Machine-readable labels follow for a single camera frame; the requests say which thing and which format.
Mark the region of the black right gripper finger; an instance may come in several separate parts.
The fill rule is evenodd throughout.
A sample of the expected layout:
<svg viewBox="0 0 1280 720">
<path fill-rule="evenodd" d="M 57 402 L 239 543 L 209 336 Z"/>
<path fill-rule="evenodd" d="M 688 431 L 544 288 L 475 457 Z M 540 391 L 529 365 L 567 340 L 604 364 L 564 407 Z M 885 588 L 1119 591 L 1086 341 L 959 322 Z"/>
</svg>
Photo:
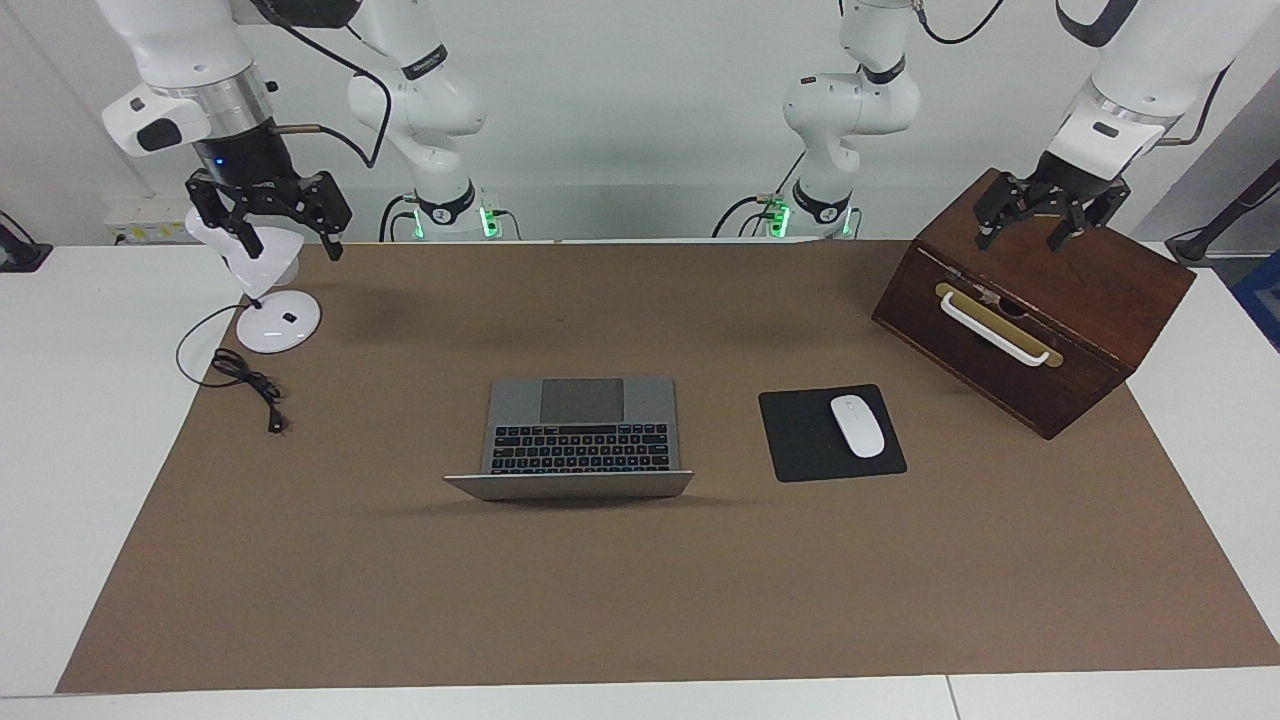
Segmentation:
<svg viewBox="0 0 1280 720">
<path fill-rule="evenodd" d="M 340 236 L 352 217 L 346 196 L 329 172 L 300 179 L 300 223 L 319 236 L 330 261 L 339 261 L 344 252 Z"/>
<path fill-rule="evenodd" d="M 228 209 L 221 186 L 209 172 L 193 172 L 187 179 L 187 192 L 198 218 L 197 225 L 210 231 L 225 231 L 239 242 L 250 259 L 259 259 L 262 255 L 262 241 L 253 225 L 244 219 L 246 210 L 239 205 Z"/>
</svg>

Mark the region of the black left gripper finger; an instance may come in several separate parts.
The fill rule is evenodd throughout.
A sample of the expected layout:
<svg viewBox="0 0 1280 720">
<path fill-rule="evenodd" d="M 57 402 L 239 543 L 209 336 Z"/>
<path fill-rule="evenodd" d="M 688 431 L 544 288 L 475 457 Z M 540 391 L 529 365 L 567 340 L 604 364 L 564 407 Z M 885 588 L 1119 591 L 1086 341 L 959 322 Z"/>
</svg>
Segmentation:
<svg viewBox="0 0 1280 720">
<path fill-rule="evenodd" d="M 1061 220 L 1046 238 L 1046 246 L 1057 252 L 1065 243 L 1089 228 L 1106 227 L 1132 193 L 1128 182 L 1112 182 L 1098 196 L 1080 200 L 1065 190 L 1055 190 L 1050 210 Z"/>
<path fill-rule="evenodd" d="M 1034 215 L 1032 182 L 1001 172 L 975 201 L 975 246 L 986 251 L 1005 228 Z"/>
</svg>

